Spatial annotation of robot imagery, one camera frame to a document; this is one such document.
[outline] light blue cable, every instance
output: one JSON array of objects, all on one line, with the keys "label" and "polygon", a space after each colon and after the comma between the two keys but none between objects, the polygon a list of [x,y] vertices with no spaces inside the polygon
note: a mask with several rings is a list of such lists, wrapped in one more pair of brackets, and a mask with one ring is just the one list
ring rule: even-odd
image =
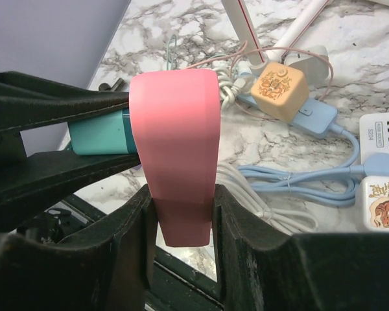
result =
[{"label": "light blue cable", "polygon": [[[359,156],[359,142],[355,136],[337,124],[332,124],[330,130],[339,135],[343,135],[353,145],[353,154],[351,157],[336,168],[315,172],[291,173],[254,165],[243,165],[238,170],[246,178],[261,180],[250,183],[252,189],[256,192],[291,192],[324,205],[340,207],[354,205],[356,189],[360,183],[357,175],[363,175],[364,173],[364,166],[350,166]],[[346,189],[341,193],[333,193],[299,186],[300,183],[310,181],[338,181],[344,184]]]}]

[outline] power strip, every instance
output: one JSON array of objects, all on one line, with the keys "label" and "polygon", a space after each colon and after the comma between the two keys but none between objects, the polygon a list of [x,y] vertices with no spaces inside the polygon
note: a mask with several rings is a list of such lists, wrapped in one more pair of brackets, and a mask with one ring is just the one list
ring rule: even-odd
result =
[{"label": "power strip", "polygon": [[389,233],[389,177],[364,178],[357,189],[354,210],[357,231]]},{"label": "power strip", "polygon": [[360,161],[372,154],[389,154],[389,112],[372,113],[360,118]]},{"label": "power strip", "polygon": [[[360,118],[360,160],[373,154],[389,154],[389,112]],[[389,177],[368,176],[357,190],[355,223],[358,231],[389,233]]]}]

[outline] white cable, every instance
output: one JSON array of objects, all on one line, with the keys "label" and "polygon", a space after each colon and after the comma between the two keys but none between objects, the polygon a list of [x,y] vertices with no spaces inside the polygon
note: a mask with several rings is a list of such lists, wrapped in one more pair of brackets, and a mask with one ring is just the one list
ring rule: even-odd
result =
[{"label": "white cable", "polygon": [[270,208],[251,188],[246,178],[228,163],[218,163],[216,182],[224,185],[243,207],[281,232],[288,235],[310,233],[318,228],[318,221],[310,212]]},{"label": "white cable", "polygon": [[250,93],[256,80],[256,77],[253,75],[242,75],[234,81],[228,68],[216,67],[213,70],[218,75],[222,109],[234,104],[239,94],[247,95]]}]

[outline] wire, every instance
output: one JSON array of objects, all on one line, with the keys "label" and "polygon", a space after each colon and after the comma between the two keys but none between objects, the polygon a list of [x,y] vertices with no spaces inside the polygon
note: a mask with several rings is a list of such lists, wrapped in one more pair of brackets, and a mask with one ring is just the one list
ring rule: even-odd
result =
[{"label": "wire", "polygon": [[360,154],[360,144],[359,144],[359,141],[357,140],[357,138],[352,133],[350,133],[345,128],[343,128],[342,126],[337,125],[335,123],[330,125],[330,130],[333,133],[336,133],[336,134],[339,134],[341,136],[344,136],[346,139],[348,139],[351,142],[351,145],[353,146],[353,154],[351,155],[351,157],[346,162],[344,162],[341,165],[337,166],[337,167],[349,167],[359,157],[359,154]]},{"label": "wire", "polygon": [[334,78],[334,69],[333,69],[333,66],[331,65],[331,63],[326,60],[325,58],[321,57],[320,55],[318,54],[315,54],[313,52],[309,52],[309,51],[306,51],[306,50],[301,50],[301,49],[295,49],[295,48],[292,48],[292,47],[265,47],[265,48],[262,48],[262,49],[254,49],[254,50],[251,50],[249,52],[244,52],[245,48],[247,46],[247,43],[244,42],[240,49],[233,53],[233,54],[230,54],[230,55],[222,55],[222,56],[217,56],[217,57],[211,57],[211,58],[208,58],[204,61],[201,61],[201,62],[198,62],[198,63],[194,63],[193,65],[190,65],[184,69],[191,69],[191,68],[195,68],[195,67],[198,67],[198,66],[204,66],[205,64],[207,63],[211,63],[211,62],[214,62],[216,60],[228,60],[230,58],[234,58],[232,60],[232,63],[230,65],[230,68],[229,68],[229,71],[225,71],[225,70],[222,70],[222,67],[218,67],[217,68],[217,73],[218,73],[218,76],[219,76],[219,73],[224,76],[224,75],[227,75],[227,77],[221,77],[222,80],[225,80],[225,83],[219,83],[219,87],[220,87],[220,99],[222,101],[222,108],[225,108],[227,106],[229,106],[230,104],[233,104],[235,103],[236,106],[242,110],[242,112],[248,114],[248,115],[251,115],[255,118],[258,118],[258,119],[263,119],[263,120],[272,120],[274,118],[271,118],[271,117],[267,117],[265,115],[258,115],[256,113],[252,113],[250,111],[248,111],[247,109],[243,108],[237,101],[236,101],[236,97],[237,95],[239,95],[240,93],[244,94],[245,92],[247,91],[250,91],[250,90],[247,90],[245,87],[242,87],[242,88],[238,88],[237,86],[234,87],[235,85],[235,82],[236,80],[232,79],[232,76],[235,75],[235,73],[233,72],[233,68],[234,67],[237,67],[238,65],[238,62],[239,60],[243,57],[243,56],[246,56],[250,53],[253,53],[253,52],[258,52],[258,51],[271,51],[271,50],[286,50],[286,51],[296,51],[296,52],[300,52],[300,53],[303,53],[303,54],[308,54],[308,55],[311,55],[311,56],[314,56],[316,57],[317,59],[325,62],[327,64],[327,66],[329,67],[329,70],[330,70],[330,79],[329,79],[329,82],[328,82],[328,85],[323,93],[323,95],[318,99],[318,100],[323,100],[330,88],[331,88],[331,85],[333,83],[333,78]]},{"label": "wire", "polygon": [[[336,168],[315,172],[291,173],[254,165],[244,165],[238,168],[239,172],[246,178],[264,181],[255,181],[250,184],[252,189],[257,192],[294,192],[304,198],[325,205],[341,207],[354,205],[355,191],[359,184],[359,179],[356,178],[354,174],[358,172],[358,167],[350,167],[350,165],[352,165],[359,156],[359,142],[354,135],[337,124],[333,124],[330,129],[332,132],[343,135],[345,138],[349,139],[353,145],[352,156]],[[343,183],[346,186],[345,191],[343,193],[331,193],[323,190],[310,189],[300,185],[300,183],[308,181],[327,180]]]},{"label": "wire", "polygon": [[218,163],[217,183],[228,188],[243,207],[281,232],[292,235],[315,232],[318,228],[318,221],[310,212],[270,208],[251,188],[246,178],[228,163]]},{"label": "wire", "polygon": [[303,54],[307,54],[307,55],[310,55],[310,56],[314,56],[315,58],[318,58],[319,60],[321,60],[322,62],[325,62],[327,64],[327,66],[329,66],[329,69],[330,69],[330,79],[329,79],[329,83],[327,84],[327,88],[325,89],[323,95],[318,98],[318,100],[323,100],[330,88],[331,88],[331,85],[333,83],[333,78],[334,78],[334,69],[333,69],[333,65],[331,65],[331,63],[326,60],[324,57],[316,54],[316,53],[313,53],[313,52],[309,52],[309,51],[306,51],[306,50],[301,50],[301,49],[296,49],[294,47],[263,47],[261,49],[255,49],[255,50],[251,50],[247,53],[244,53],[242,56],[239,56],[239,55],[236,55],[236,57],[233,59],[232,61],[232,64],[231,64],[231,68],[233,68],[233,66],[243,57],[243,56],[246,56],[248,54],[251,54],[253,52],[265,52],[265,51],[271,51],[271,50],[287,50],[287,51],[294,51],[294,52],[299,52],[299,53],[303,53]]},{"label": "wire", "polygon": [[[173,56],[171,56],[170,44],[174,40]],[[177,69],[177,35],[172,34],[167,42],[166,47],[166,70]]]},{"label": "wire", "polygon": [[242,55],[246,49],[246,42],[244,42],[241,47],[238,49],[238,51],[236,51],[235,53],[233,54],[230,54],[230,55],[227,55],[227,56],[219,56],[219,57],[216,57],[216,58],[210,58],[210,59],[207,59],[207,60],[202,60],[201,62],[198,62],[198,63],[194,63],[193,65],[190,65],[190,66],[187,66],[185,67],[184,69],[192,69],[192,68],[196,68],[196,67],[199,67],[201,65],[205,65],[207,63],[211,63],[211,62],[215,62],[217,60],[229,60],[230,58],[233,58],[235,56],[238,56],[238,55]]}]

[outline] gray wall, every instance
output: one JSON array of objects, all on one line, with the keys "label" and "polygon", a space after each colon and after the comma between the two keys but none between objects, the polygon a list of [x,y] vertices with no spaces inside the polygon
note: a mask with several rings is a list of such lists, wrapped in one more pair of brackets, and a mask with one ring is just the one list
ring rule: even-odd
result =
[{"label": "gray wall", "polygon": [[[0,71],[87,88],[130,0],[0,0]],[[66,124],[22,133],[27,155],[56,150]]]}]

